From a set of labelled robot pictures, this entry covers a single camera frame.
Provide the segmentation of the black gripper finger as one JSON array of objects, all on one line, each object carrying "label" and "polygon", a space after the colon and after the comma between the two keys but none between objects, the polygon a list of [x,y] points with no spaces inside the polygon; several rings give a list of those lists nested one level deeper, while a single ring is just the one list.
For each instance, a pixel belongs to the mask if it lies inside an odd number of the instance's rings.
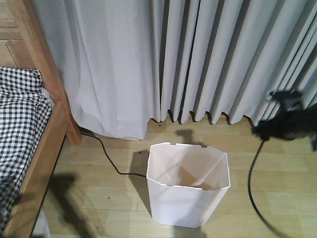
[{"label": "black gripper finger", "polygon": [[302,93],[297,90],[271,91],[269,92],[271,99],[279,103],[281,112],[302,111],[304,109],[302,103]]}]

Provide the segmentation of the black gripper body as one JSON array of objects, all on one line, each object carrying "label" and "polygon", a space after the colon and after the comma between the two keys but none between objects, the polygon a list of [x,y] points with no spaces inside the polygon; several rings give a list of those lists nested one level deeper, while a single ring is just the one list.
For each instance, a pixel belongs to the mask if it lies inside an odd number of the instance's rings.
[{"label": "black gripper body", "polygon": [[279,113],[270,120],[262,120],[251,129],[252,134],[262,140],[271,137],[294,140],[317,133],[317,110],[305,109]]}]

